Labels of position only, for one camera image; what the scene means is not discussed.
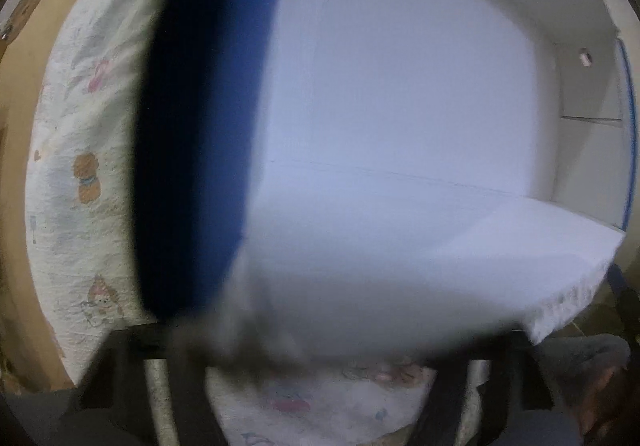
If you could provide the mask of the white cartoon print bedsheet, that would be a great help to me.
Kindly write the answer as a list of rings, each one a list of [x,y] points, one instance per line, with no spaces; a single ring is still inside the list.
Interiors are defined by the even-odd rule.
[[[107,333],[142,322],[129,165],[134,99],[160,0],[77,0],[58,32],[32,126],[25,221],[32,279],[79,380]],[[233,445],[402,445],[430,371],[350,367],[262,385],[207,376]]]

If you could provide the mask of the white cardboard box blue rim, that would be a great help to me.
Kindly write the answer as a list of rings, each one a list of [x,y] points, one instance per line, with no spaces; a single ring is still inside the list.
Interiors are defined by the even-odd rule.
[[[141,303],[226,350],[539,340],[623,241],[634,93],[603,0],[160,0],[143,63]]]

